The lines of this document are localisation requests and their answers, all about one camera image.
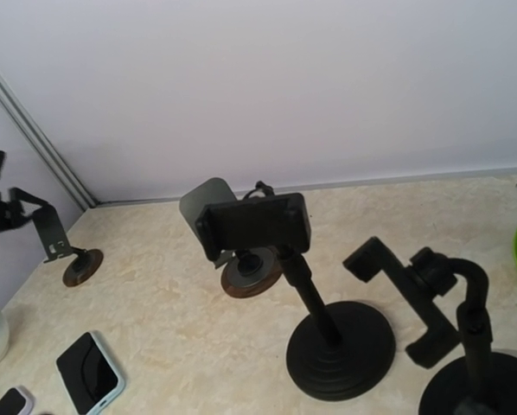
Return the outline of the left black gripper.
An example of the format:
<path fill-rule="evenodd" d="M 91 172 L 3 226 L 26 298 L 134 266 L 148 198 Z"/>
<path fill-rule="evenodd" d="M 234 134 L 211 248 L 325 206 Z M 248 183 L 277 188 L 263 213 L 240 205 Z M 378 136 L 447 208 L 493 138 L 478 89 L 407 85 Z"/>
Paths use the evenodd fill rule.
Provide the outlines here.
<path fill-rule="evenodd" d="M 9 201 L 4 201 L 0 193 L 0 233 L 23 226 L 24 205 L 43 207 L 47 202 L 20 188 L 9 189 Z"/>

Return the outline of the phone with lilac case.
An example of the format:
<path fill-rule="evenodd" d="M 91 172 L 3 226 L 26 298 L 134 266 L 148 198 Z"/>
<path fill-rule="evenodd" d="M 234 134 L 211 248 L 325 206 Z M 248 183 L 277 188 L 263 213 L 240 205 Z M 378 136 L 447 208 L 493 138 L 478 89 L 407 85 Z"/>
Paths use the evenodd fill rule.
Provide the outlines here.
<path fill-rule="evenodd" d="M 22 386 L 11 387 L 0 398 L 0 415 L 30 415 L 35 398 Z"/>

